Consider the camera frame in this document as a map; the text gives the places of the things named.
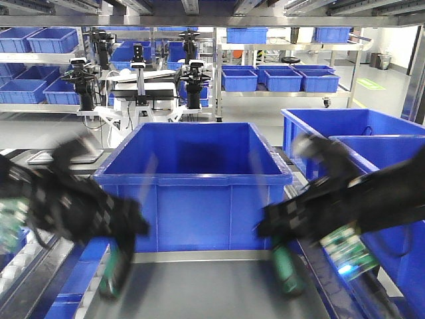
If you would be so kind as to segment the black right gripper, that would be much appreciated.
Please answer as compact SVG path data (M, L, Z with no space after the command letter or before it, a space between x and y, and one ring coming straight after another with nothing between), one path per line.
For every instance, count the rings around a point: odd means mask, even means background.
M354 224L360 233L385 228L383 197L377 191L383 170L361 174L347 148L314 134L300 134L292 150L322 165L326 174L301 195L263 207L263 219L254 228L258 237L318 242L344 225Z

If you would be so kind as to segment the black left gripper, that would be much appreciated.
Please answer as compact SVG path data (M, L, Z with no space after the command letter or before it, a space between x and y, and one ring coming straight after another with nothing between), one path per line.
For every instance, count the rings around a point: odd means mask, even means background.
M77 177L71 161L94 150L87 133L60 142L45 168L30 169L1 156L1 201L23 204L24 220L40 230L81 245L112 237L132 262L137 235L149 234L141 206L132 198L107 194L92 179Z

